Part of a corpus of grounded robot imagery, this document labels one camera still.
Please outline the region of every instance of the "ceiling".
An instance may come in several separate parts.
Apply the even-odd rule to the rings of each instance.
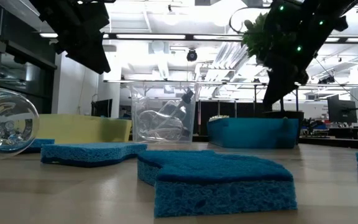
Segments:
[[[172,12],[168,11],[169,4],[172,5]],[[0,0],[0,5],[39,32],[53,32],[48,24],[39,20],[38,12],[29,0]],[[220,0],[212,6],[195,6],[195,0],[117,0],[114,4],[106,5],[111,23],[102,31],[115,33],[233,34],[233,31],[227,25],[230,15],[245,6],[241,0]],[[333,32],[332,35],[358,36],[357,10],[358,7],[352,9],[346,15],[349,28],[341,33]],[[260,9],[240,11],[233,17],[233,26],[240,29],[242,21],[246,19],[254,20],[261,12],[263,10]],[[169,47],[181,46],[187,49],[196,49],[199,56],[198,60],[187,62],[186,52],[175,52],[173,54],[172,51],[169,51],[164,58],[157,57],[153,52],[150,52],[150,43],[151,41],[138,40],[104,41],[104,44],[117,46],[116,53],[122,66],[122,74],[131,75],[131,77],[136,74],[153,74],[153,71],[158,70],[162,60],[167,63],[169,70],[196,73],[199,64],[213,62],[223,50],[221,42],[166,41]],[[311,83],[318,82],[318,78],[324,72],[324,69],[334,70],[339,80],[339,77],[349,77],[351,70],[358,66],[358,45],[326,44],[318,54],[317,59],[324,68],[315,60],[311,63],[307,69],[309,75],[315,77],[313,80],[310,79]],[[255,60],[251,59],[246,61],[242,67],[237,67],[235,77],[246,77],[246,79],[251,80],[262,69],[255,67]],[[210,72],[209,76],[211,74],[212,77],[224,78],[228,71]]]

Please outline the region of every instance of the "clear plastic bin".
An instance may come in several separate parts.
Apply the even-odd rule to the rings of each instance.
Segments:
[[[199,84],[130,83],[134,142],[190,143]]]

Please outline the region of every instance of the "wooden table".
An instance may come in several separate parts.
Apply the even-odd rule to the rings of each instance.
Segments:
[[[136,159],[85,169],[40,164],[39,154],[24,154],[0,161],[0,224],[358,224],[354,149],[301,144],[291,150],[234,150],[206,143],[149,148],[214,149],[272,159],[294,175],[298,210],[154,219],[154,188],[137,179]]]

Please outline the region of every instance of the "security camera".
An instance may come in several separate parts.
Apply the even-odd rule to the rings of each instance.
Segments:
[[[187,53],[187,61],[194,62],[195,60],[197,60],[196,50],[190,49],[189,52]]]

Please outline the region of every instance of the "green plant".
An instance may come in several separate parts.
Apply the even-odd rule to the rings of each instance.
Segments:
[[[244,21],[248,30],[242,36],[242,44],[248,46],[248,57],[256,55],[259,60],[263,60],[274,45],[281,48],[289,47],[296,39],[294,32],[277,32],[272,35],[264,30],[267,14],[260,14],[254,23]]]

